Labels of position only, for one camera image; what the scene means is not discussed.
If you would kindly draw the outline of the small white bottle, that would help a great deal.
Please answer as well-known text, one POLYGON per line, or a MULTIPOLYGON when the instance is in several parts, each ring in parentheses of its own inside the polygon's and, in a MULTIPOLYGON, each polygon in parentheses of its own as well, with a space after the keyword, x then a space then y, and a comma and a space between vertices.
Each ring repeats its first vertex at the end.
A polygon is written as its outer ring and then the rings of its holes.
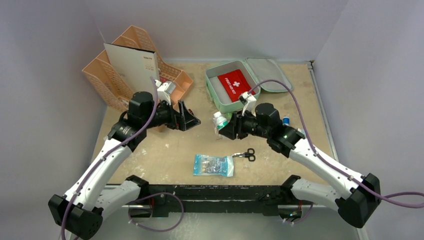
POLYGON ((228 119, 220 111, 215 112, 212 119, 217 130, 221 130, 228 124, 228 119))

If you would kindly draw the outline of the red first aid pouch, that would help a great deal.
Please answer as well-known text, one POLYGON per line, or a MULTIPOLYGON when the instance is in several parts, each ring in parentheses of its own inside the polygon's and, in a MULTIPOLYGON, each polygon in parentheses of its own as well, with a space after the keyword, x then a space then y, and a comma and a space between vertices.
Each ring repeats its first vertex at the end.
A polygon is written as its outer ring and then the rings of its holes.
POLYGON ((225 96, 229 97, 231 103, 239 100, 239 96, 251 89, 244 74, 240 69, 230 71, 217 76, 219 82, 225 89, 225 96))

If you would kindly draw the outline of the blue gauze packet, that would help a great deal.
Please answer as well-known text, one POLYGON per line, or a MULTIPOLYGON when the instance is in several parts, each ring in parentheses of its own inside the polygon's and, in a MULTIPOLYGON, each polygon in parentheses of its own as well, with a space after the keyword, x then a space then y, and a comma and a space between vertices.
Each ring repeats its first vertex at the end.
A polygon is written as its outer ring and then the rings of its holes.
POLYGON ((233 157, 197 154, 194 158, 193 174, 195 176, 232 177, 234 175, 233 157))

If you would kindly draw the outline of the blue capped white bottle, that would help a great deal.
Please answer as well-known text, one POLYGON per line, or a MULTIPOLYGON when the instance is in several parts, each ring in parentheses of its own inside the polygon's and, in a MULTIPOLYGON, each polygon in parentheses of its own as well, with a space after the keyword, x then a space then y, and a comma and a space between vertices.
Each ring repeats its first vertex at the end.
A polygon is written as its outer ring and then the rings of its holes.
POLYGON ((289 118, 288 116, 284 116, 284 117, 281 119, 281 121, 282 121, 282 124, 283 124, 284 126, 290 126, 290 118, 289 118))

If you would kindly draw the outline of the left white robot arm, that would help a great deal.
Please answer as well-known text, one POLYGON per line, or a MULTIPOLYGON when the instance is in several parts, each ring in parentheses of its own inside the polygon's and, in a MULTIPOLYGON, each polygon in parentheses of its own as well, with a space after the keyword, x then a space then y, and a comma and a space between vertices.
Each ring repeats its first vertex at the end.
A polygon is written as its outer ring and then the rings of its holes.
POLYGON ((178 110, 157 93, 136 92, 104 142, 98 156, 76 183, 63 195, 54 194, 48 207, 60 237, 89 240, 100 229, 103 220, 123 205, 142 205, 156 195, 151 194, 149 182, 132 175, 109 194, 101 195, 118 167, 146 138, 147 129, 166 126, 171 130, 187 131, 201 124, 200 119, 178 101, 178 110))

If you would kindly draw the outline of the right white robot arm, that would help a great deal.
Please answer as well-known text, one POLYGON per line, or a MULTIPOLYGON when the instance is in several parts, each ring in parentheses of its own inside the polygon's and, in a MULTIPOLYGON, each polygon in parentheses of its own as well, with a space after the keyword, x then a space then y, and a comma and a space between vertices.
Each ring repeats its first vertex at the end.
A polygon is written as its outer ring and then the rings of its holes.
POLYGON ((306 200, 325 206, 358 229, 365 226, 380 205, 381 200, 371 193, 381 192, 380 180, 375 175, 351 170, 320 151, 299 129, 284 125, 273 104, 261 103, 254 112, 235 111, 231 119, 216 112, 213 120, 220 135, 231 140, 249 135, 264 138, 273 151, 302 164, 327 182, 322 185, 291 176, 280 191, 284 202, 306 200))

